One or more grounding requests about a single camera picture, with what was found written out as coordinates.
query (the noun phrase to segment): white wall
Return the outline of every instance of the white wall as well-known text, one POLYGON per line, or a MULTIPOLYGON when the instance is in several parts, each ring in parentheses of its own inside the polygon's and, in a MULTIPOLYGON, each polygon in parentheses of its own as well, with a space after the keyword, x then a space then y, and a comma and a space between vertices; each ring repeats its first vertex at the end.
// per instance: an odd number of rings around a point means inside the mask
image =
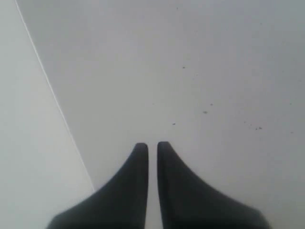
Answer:
POLYGON ((42 229, 92 186, 15 1, 0 28, 0 228, 42 229))
POLYGON ((274 228, 304 228, 303 0, 17 2, 95 187, 149 144, 147 228, 160 140, 274 228))

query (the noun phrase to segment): white floor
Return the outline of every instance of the white floor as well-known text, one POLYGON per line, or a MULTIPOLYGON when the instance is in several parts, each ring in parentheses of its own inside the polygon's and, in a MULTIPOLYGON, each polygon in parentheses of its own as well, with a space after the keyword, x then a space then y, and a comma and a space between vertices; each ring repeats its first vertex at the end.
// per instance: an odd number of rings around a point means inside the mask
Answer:
POLYGON ((93 189, 15 1, 0 28, 0 228, 43 229, 93 189))
POLYGON ((162 227, 160 140, 274 228, 304 228, 304 1, 17 2, 94 186, 149 144, 146 228, 162 227))

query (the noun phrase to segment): white surface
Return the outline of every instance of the white surface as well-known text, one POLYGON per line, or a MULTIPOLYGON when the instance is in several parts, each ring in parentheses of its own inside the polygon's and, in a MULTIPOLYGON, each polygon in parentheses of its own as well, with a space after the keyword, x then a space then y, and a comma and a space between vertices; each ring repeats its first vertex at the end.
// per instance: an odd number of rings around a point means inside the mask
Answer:
POLYGON ((92 186, 13 0, 0 28, 0 228, 42 229, 92 186))
POLYGON ((304 1, 17 2, 94 185, 149 144, 147 228, 159 140, 274 228, 304 228, 304 1))

